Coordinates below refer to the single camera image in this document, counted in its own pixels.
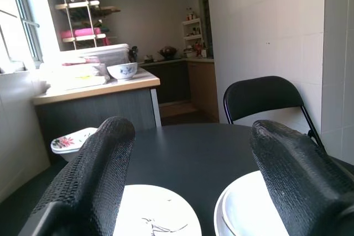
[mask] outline blue and white bowl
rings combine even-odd
[[[112,77],[118,80],[129,80],[138,71],[138,63],[128,63],[107,67],[108,72]]]

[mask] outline black round table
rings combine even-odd
[[[203,236],[215,235],[214,208],[235,179],[257,171],[249,146],[250,127],[186,124],[136,133],[127,184],[156,185],[185,198]]]

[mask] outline dark floor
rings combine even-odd
[[[172,124],[198,124],[198,123],[214,123],[214,121],[211,120],[204,113],[199,111],[161,118],[162,126],[172,125]]]

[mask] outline white tiled wall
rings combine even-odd
[[[299,89],[317,130],[321,131],[322,59],[325,0],[210,0],[219,113],[233,82],[277,75]],[[275,119],[308,130],[298,111],[256,115],[240,121]]]
[[[30,72],[0,75],[0,202],[49,166],[30,102],[40,92]]]
[[[354,0],[325,0],[322,140],[354,164]]]

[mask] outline stack of plates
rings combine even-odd
[[[113,236],[201,236],[192,207],[178,194],[158,186],[127,185]]]
[[[214,227],[217,236],[289,236],[260,171],[242,176],[221,193]]]

